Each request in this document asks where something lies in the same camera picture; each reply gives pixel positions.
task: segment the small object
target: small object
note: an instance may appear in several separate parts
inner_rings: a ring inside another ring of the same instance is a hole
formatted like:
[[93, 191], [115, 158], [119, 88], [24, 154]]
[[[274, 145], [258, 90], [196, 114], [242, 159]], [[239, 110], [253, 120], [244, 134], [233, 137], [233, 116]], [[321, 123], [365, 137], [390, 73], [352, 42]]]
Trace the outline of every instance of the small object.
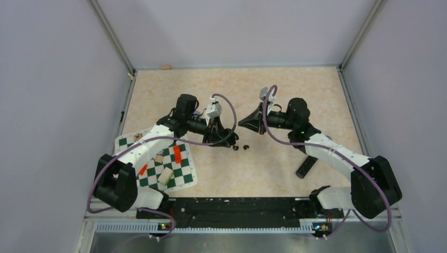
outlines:
[[155, 156], [154, 161], [157, 162], [157, 163], [163, 163], [163, 156], [157, 154], [157, 155]]
[[176, 157], [176, 163], [181, 163], [180, 147], [179, 146], [174, 146], [172, 149], [174, 149], [174, 155]]
[[167, 184], [173, 174], [174, 174], [173, 170], [171, 170], [169, 168], [165, 168], [163, 170], [163, 172], [160, 174], [160, 176], [158, 177], [157, 181], [159, 181], [162, 184]]
[[161, 70], [171, 70], [172, 67], [171, 67], [171, 65], [162, 65], [162, 66], [160, 67], [160, 69], [161, 69]]
[[141, 134], [141, 133], [137, 133], [136, 135], [133, 136], [133, 139], [134, 139], [135, 141], [138, 141], [138, 140], [140, 140], [141, 138], [143, 138], [143, 134]]
[[141, 168], [140, 172], [138, 172], [138, 175], [142, 176], [142, 175], [144, 174], [144, 172], [146, 171], [147, 168], [148, 168], [148, 165], [145, 164], [145, 165]]
[[308, 156], [306, 160], [304, 160], [303, 164], [298, 168], [295, 172], [296, 176], [303, 179], [310, 171], [312, 166], [317, 162], [318, 158]]

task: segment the black bracket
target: black bracket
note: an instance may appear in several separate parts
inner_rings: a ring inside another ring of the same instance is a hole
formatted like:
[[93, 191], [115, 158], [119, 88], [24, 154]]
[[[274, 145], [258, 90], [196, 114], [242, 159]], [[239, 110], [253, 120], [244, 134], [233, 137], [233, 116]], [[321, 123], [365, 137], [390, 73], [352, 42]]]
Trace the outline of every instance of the black bracket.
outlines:
[[[401, 188], [388, 160], [378, 156], [362, 166], [385, 193], [390, 205], [402, 199]], [[385, 203], [374, 186], [357, 170], [351, 172], [351, 200], [364, 217], [372, 219], [383, 212]]]
[[[111, 160], [112, 157], [108, 154], [99, 159], [95, 178]], [[138, 195], [137, 179], [132, 164], [114, 161], [102, 175], [93, 195], [120, 212], [129, 210]]]

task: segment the small black piece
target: small black piece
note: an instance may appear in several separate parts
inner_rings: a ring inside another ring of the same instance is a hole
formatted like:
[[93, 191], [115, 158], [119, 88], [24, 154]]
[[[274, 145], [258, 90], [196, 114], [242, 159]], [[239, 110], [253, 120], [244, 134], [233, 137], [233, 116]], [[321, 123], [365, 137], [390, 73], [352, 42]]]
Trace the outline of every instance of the small black piece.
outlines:
[[307, 156], [306, 160], [304, 160], [303, 164], [298, 168], [295, 172], [296, 176], [303, 179], [310, 171], [312, 166], [317, 162], [318, 158]]

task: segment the red block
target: red block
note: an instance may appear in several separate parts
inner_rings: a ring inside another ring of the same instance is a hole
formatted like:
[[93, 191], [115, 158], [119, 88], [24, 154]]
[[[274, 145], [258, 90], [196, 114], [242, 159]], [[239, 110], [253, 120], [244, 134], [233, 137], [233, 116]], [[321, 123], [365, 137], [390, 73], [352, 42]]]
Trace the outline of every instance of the red block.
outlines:
[[180, 147], [174, 146], [174, 155], [176, 156], [176, 163], [181, 163], [181, 154], [180, 154]]

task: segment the cable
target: cable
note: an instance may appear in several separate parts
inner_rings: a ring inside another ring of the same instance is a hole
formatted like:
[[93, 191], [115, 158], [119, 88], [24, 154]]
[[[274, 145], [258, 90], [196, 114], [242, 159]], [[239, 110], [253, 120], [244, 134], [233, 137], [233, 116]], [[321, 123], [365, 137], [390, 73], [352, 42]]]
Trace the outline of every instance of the cable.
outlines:
[[231, 137], [231, 135], [235, 132], [236, 129], [236, 125], [237, 125], [237, 118], [236, 118], [236, 110], [234, 108], [234, 106], [231, 104], [231, 102], [228, 100], [228, 98], [226, 98], [224, 95], [221, 95], [219, 93], [215, 93], [213, 94], [211, 97], [214, 98], [215, 96], [218, 96], [220, 98], [223, 98], [223, 100], [227, 101], [228, 105], [230, 106], [231, 111], [233, 112], [233, 117], [235, 119], [235, 124], [233, 125], [233, 127], [231, 128], [230, 132], [227, 134], [227, 136], [225, 136], [223, 139], [213, 143], [212, 145], [217, 145], [221, 142], [226, 141], [228, 138]]
[[282, 107], [281, 105], [279, 105], [279, 104], [274, 104], [273, 107], [275, 107], [275, 106], [279, 107], [279, 111], [282, 111], [282, 110], [283, 110], [283, 107]]
[[104, 175], [105, 171], [109, 168], [109, 166], [114, 163], [117, 159], [119, 159], [120, 157], [122, 157], [124, 154], [130, 152], [131, 150], [133, 150], [136, 147], [139, 147], [142, 143], [148, 143], [150, 141], [154, 141], [154, 140], [161, 140], [161, 139], [168, 139], [168, 140], [175, 140], [175, 141], [181, 141], [184, 143], [189, 143], [189, 144], [194, 144], [194, 145], [200, 145], [200, 146], [212, 146], [215, 145], [217, 143], [220, 143], [222, 141], [225, 141], [226, 139], [228, 139], [235, 131], [236, 129], [236, 125], [237, 125], [237, 117], [236, 117], [236, 110], [234, 108], [234, 106], [231, 104], [231, 102], [228, 100], [228, 98], [226, 98], [224, 95], [221, 94], [213, 94], [212, 97], [214, 96], [218, 96], [220, 98], [223, 98], [228, 105], [231, 108], [231, 111], [233, 112], [233, 116], [234, 116], [234, 125], [233, 128], [231, 129], [231, 131], [228, 133], [227, 136], [225, 136], [223, 139], [219, 140], [218, 142], [215, 143], [201, 143], [201, 142], [193, 142], [193, 141], [189, 141], [189, 140], [183, 140], [183, 139], [179, 139], [179, 138], [175, 138], [175, 137], [168, 137], [168, 136], [158, 136], [158, 137], [153, 137], [153, 138], [149, 138], [146, 139], [140, 143], [137, 143], [133, 146], [130, 146], [129, 148], [127, 148], [126, 150], [124, 150], [123, 152], [115, 155], [103, 168], [102, 170], [98, 173], [98, 175], [96, 176], [95, 180], [93, 181], [93, 185], [92, 188], [90, 189], [89, 192], [89, 196], [88, 196], [88, 201], [87, 201], [87, 211], [89, 213], [100, 213], [100, 212], [104, 212], [107, 210], [111, 210], [113, 209], [113, 207], [107, 207], [107, 208], [103, 208], [103, 209], [99, 209], [99, 210], [92, 210], [90, 207], [90, 203], [92, 202], [92, 197], [93, 197], [93, 192], [95, 191], [96, 186], [98, 185], [99, 180], [101, 179], [102, 175]]
[[[168, 232], [166, 235], [164, 235], [164, 236], [162, 236], [162, 237], [159, 237], [159, 240], [162, 240], [162, 239], [168, 237], [168, 236], [174, 231], [174, 229], [175, 229], [176, 226], [177, 226], [177, 222], [176, 222], [176, 220], [174, 219], [174, 217], [170, 216], [170, 215], [167, 214], [167, 213], [160, 212], [160, 211], [157, 211], [157, 210], [153, 210], [153, 209], [150, 209], [150, 208], [144, 208], [144, 207], [142, 207], [142, 208], [138, 208], [138, 210], [140, 210], [140, 211], [145, 211], [145, 212], [151, 212], [151, 213], [155, 213], [155, 214], [158, 214], [158, 215], [163, 215], [163, 216], [167, 217], [168, 219], [171, 219], [171, 220], [172, 220], [172, 228], [169, 230], [169, 232]], [[127, 244], [129, 241], [134, 240], [134, 239], [137, 239], [137, 238], [140, 238], [140, 237], [148, 237], [148, 238], [150, 238], [150, 239], [152, 239], [152, 238], [154, 238], [154, 239], [157, 238], [157, 237], [153, 237], [152, 235], [147, 235], [147, 234], [145, 234], [145, 233], [142, 233], [142, 234], [139, 234], [139, 235], [136, 235], [136, 236], [132, 236], [131, 238], [127, 239], [126, 241], [124, 241], [124, 242], [118, 244], [118, 245], [117, 245], [111, 252], [112, 252], [112, 253], [113, 253], [113, 252], [116, 252], [116, 250], [118, 250], [121, 246]]]
[[[270, 129], [268, 128], [267, 125], [267, 104], [268, 104], [268, 98], [270, 96], [270, 93], [273, 91], [273, 94], [276, 94], [276, 91], [278, 90], [278, 86], [276, 85], [272, 85], [272, 87], [270, 87], [270, 89], [267, 92], [266, 97], [264, 98], [264, 102], [263, 102], [263, 122], [264, 122], [264, 128], [266, 129], [266, 132], [268, 133], [268, 135], [275, 140], [276, 142], [279, 142], [281, 144], [284, 145], [291, 145], [291, 146], [313, 146], [313, 147], [319, 147], [322, 149], [326, 149], [326, 150], [331, 150], [332, 148], [321, 145], [321, 144], [317, 144], [317, 143], [304, 143], [304, 142], [285, 142], [282, 141], [278, 138], [276, 138], [271, 132]], [[366, 179], [374, 186], [374, 188], [377, 190], [377, 192], [379, 193], [380, 197], [382, 197], [384, 203], [385, 203], [385, 207], [386, 207], [386, 213], [388, 215], [387, 218], [387, 223], [386, 226], [384, 228], [376, 228], [373, 227], [371, 225], [369, 225], [365, 220], [362, 219], [362, 217], [360, 217], [360, 215], [357, 214], [357, 212], [354, 210], [354, 214], [357, 216], [357, 218], [365, 225], [367, 225], [370, 229], [376, 231], [376, 232], [386, 232], [390, 229], [391, 227], [391, 221], [392, 221], [392, 214], [391, 214], [391, 207], [390, 207], [390, 203], [388, 202], [388, 199], [385, 196], [385, 193], [382, 191], [382, 189], [380, 189], [380, 187], [378, 186], [378, 184], [370, 177], [370, 175], [368, 175], [362, 168], [360, 168], [357, 164], [355, 164], [353, 161], [351, 161], [348, 157], [344, 156], [343, 154], [341, 154], [340, 152], [338, 152], [337, 150], [334, 150], [334, 154], [337, 154], [339, 157], [341, 157], [342, 159], [346, 160], [347, 163], [349, 163], [350, 165], [352, 165], [354, 167], [354, 169], [358, 170], [364, 177], [366, 177]]]
[[[350, 213], [351, 213], [351, 210], [348, 209], [348, 212], [346, 213], [345, 217], [343, 217], [343, 220], [340, 222], [340, 224], [338, 224], [338, 226], [337, 226], [334, 230], [332, 230], [332, 232], [331, 232], [329, 235], [324, 236], [324, 238], [325, 238], [325, 239], [328, 239], [328, 238], [334, 236], [334, 234], [337, 233], [337, 231], [338, 231], [338, 230], [342, 227], [342, 225], [345, 223], [345, 221], [346, 221], [347, 218], [349, 217], [349, 214], [350, 214]], [[303, 239], [309, 239], [309, 240], [318, 240], [318, 239], [320, 239], [320, 238], [318, 238], [318, 237], [314, 237], [314, 236], [302, 236], [302, 235], [300, 235], [300, 234], [297, 234], [297, 236], [300, 237], [300, 238], [303, 238]]]

